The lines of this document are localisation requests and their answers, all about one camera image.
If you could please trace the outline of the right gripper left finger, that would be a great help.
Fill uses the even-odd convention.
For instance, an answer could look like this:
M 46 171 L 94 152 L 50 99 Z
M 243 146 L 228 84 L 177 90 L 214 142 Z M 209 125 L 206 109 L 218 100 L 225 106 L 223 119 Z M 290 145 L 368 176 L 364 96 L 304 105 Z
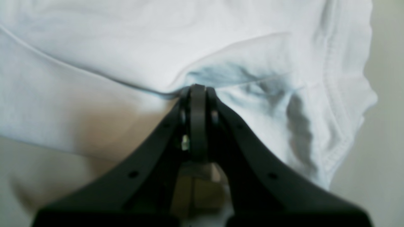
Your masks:
M 84 188 L 42 208 L 34 227 L 179 227 L 170 215 L 183 163 L 207 162 L 207 88 L 192 85 L 129 157 Z

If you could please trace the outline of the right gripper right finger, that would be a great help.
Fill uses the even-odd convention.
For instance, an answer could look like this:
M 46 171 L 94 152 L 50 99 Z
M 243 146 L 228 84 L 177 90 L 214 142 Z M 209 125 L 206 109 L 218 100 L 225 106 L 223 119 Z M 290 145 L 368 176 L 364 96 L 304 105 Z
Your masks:
M 206 89 L 210 161 L 226 174 L 234 215 L 227 227 L 371 227 L 366 211 L 280 161 L 244 120 Z

